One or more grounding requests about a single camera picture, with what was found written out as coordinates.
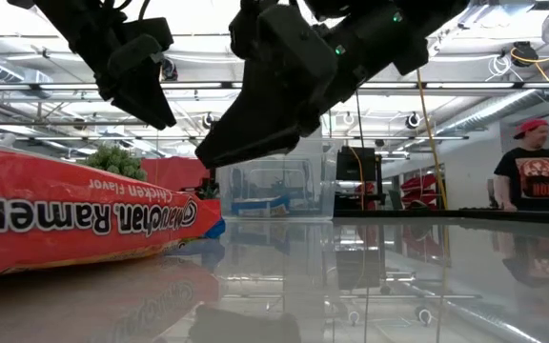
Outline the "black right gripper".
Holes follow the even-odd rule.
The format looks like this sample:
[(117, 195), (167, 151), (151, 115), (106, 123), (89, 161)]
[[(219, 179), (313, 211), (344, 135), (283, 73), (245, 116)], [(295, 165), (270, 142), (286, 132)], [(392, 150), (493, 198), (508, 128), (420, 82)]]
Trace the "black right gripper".
[(309, 103), (337, 103), (392, 64), (398, 39), (395, 1), (310, 1), (312, 25), (293, 4), (244, 1), (230, 24), (243, 60), (242, 88), (196, 148), (207, 168), (287, 154), (320, 127)]

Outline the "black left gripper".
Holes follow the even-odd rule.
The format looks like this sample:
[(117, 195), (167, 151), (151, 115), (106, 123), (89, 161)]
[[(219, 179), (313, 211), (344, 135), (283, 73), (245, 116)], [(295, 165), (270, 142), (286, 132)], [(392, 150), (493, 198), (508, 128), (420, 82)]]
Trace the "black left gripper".
[(156, 17), (86, 25), (71, 42), (71, 50), (96, 71), (95, 84), (103, 100), (112, 100), (118, 109), (164, 130), (176, 120), (159, 82), (160, 64), (150, 58), (172, 43), (167, 20)]

